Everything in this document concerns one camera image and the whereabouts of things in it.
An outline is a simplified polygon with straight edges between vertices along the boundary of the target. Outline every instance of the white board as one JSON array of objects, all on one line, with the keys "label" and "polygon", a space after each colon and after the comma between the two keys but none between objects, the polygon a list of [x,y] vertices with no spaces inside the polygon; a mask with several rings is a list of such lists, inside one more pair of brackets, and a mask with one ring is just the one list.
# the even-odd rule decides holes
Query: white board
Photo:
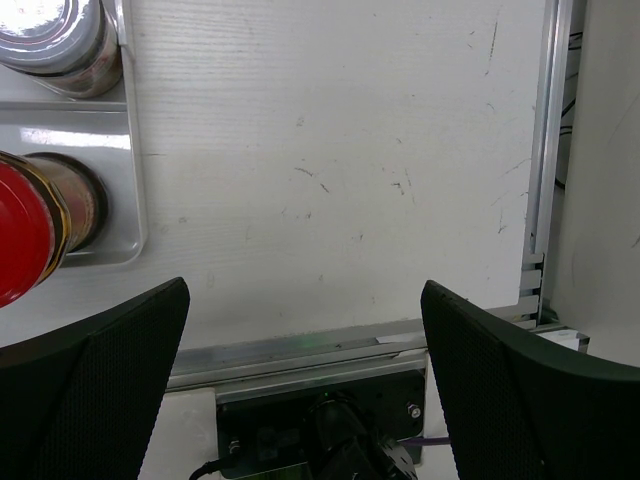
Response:
[{"label": "white board", "polygon": [[518,298],[544,2],[137,0],[151,232],[58,272],[3,344],[184,276],[182,348]]}]

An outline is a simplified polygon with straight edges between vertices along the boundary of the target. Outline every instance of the screw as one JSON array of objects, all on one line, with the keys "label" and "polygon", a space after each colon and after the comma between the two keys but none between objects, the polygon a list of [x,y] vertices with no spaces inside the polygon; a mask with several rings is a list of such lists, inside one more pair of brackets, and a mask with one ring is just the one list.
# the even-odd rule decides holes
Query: screw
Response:
[{"label": "screw", "polygon": [[411,415],[411,418],[420,418],[420,415],[422,415],[422,410],[420,410],[420,407],[414,405],[413,403],[407,405],[407,411],[409,412],[409,415]]},{"label": "screw", "polygon": [[240,440],[234,438],[229,442],[229,453],[234,453],[240,450]]}]

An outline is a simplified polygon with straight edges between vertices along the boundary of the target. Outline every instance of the silver lid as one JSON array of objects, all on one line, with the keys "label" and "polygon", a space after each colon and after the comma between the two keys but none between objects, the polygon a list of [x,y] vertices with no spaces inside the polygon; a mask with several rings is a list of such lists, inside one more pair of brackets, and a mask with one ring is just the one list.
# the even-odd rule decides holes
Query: silver lid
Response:
[{"label": "silver lid", "polygon": [[91,50],[103,18],[100,0],[0,0],[0,63],[65,72]]}]

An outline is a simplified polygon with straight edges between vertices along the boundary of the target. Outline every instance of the glass jar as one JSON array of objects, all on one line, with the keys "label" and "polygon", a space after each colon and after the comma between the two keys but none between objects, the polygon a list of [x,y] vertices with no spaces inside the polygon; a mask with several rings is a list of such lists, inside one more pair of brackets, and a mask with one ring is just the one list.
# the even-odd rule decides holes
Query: glass jar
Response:
[{"label": "glass jar", "polygon": [[100,179],[58,153],[0,152],[0,307],[93,242],[108,216]]},{"label": "glass jar", "polygon": [[0,2],[0,63],[71,98],[122,76],[115,23],[100,0]]}]

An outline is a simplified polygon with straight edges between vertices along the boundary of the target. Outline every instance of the red lid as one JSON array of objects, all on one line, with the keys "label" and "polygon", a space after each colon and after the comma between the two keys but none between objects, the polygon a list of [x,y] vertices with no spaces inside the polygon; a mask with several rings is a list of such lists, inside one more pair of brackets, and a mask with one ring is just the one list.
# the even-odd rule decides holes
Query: red lid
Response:
[{"label": "red lid", "polygon": [[0,161],[0,307],[38,283],[53,249],[53,222],[42,197]]}]

